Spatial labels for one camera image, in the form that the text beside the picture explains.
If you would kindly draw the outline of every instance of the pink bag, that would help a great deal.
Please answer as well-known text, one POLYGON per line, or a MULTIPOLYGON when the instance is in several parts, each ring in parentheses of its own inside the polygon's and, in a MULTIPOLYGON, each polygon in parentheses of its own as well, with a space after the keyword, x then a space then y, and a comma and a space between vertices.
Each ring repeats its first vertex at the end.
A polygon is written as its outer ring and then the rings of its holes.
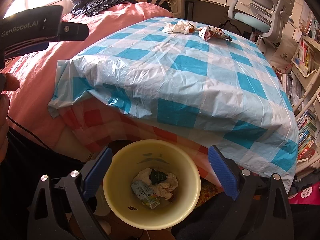
POLYGON ((320 181, 288 199, 290 204, 320 205, 320 181))

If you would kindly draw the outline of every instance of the yellow trash can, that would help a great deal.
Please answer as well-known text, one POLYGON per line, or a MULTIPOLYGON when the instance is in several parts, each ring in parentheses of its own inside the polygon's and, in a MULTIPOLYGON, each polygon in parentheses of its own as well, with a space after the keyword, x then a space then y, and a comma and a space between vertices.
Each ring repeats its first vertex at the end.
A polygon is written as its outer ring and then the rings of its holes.
POLYGON ((142 140, 122 148, 113 157, 103 179, 104 195, 111 210, 127 224, 146 230, 169 228, 184 220, 196 206, 200 186, 198 169, 189 155, 161 140, 142 140), (177 176, 177 194, 172 202, 161 198, 161 204, 153 210, 141 204, 131 183, 145 168, 177 176))

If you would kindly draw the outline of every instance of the metal screw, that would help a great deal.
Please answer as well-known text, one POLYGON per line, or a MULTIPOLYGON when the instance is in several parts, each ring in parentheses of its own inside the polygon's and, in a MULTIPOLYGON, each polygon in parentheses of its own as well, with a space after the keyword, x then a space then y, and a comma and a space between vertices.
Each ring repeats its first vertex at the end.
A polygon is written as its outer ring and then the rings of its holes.
POLYGON ((42 180, 42 181, 46 181, 47 179, 48 179, 48 175, 42 175, 42 176, 41 176, 41 180, 42 180))
POLYGON ((247 169, 242 170, 241 173, 243 176, 249 176, 251 174, 251 172, 247 169))
POLYGON ((280 179, 280 175, 277 174, 277 173, 275 173, 275 174, 273 174, 273 178, 274 178, 275 180, 279 180, 279 179, 280 179))
POLYGON ((70 173, 70 175, 71 175, 71 177, 76 177, 76 176, 78 176, 79 175, 79 171, 72 171, 71 173, 70 173))

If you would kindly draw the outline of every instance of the human hand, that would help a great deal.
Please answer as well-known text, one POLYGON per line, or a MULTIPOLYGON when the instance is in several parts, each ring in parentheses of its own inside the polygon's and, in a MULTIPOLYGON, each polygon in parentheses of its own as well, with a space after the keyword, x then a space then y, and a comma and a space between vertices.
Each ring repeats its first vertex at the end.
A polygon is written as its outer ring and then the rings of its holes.
MULTIPOLYGON (((6 82, 4 90, 16 91, 20 87, 19 80, 10 73, 2 74, 6 76, 6 82)), ((8 149, 7 133, 9 124, 7 121, 7 115, 9 111, 10 100, 7 94, 1 94, 0 96, 0 163, 4 160, 5 154, 8 149)))

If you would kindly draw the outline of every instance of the light blue seat cushion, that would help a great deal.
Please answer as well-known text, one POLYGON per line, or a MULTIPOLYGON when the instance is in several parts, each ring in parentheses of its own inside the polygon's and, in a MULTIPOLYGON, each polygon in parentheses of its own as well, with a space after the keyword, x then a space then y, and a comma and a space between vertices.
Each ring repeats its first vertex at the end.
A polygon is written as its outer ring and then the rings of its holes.
POLYGON ((255 18, 253 16, 236 12, 234 14, 234 18, 240 22, 243 22, 243 23, 255 28, 258 31, 263 32, 263 33, 267 33, 270 30, 270 26, 268 24, 264 23, 263 21, 255 18))

